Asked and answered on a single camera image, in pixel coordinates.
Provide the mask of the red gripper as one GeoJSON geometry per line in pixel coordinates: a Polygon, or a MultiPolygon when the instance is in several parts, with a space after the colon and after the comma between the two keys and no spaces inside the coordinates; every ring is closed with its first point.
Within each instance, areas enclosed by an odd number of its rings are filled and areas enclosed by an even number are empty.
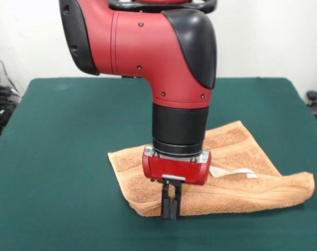
{"type": "Polygon", "coordinates": [[[142,167],[146,178],[163,181],[161,194],[161,216],[176,220],[180,215],[182,181],[187,184],[203,185],[208,177],[211,153],[202,151],[195,157],[172,157],[157,153],[153,146],[146,145],[142,155],[142,167]],[[173,181],[175,195],[171,203],[169,181],[173,181]]]}

